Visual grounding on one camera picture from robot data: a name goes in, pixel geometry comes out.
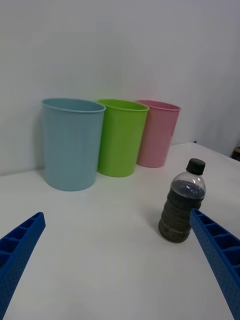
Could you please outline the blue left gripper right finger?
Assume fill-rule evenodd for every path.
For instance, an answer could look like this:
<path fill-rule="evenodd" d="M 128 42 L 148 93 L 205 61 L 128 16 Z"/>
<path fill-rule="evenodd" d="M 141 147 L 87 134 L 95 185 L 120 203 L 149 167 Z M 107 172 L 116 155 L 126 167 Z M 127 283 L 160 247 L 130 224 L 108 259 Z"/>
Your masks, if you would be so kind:
<path fill-rule="evenodd" d="M 193 209 L 190 226 L 235 320 L 240 319 L 240 240 Z"/>

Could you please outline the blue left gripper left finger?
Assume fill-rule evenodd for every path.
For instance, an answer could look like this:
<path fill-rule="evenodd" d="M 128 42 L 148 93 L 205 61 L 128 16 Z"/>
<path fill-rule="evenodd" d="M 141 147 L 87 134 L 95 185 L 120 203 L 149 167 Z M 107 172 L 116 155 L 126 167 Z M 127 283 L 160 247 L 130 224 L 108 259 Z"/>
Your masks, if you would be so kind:
<path fill-rule="evenodd" d="M 0 239 L 1 320 L 45 227 L 44 214 L 38 212 Z"/>

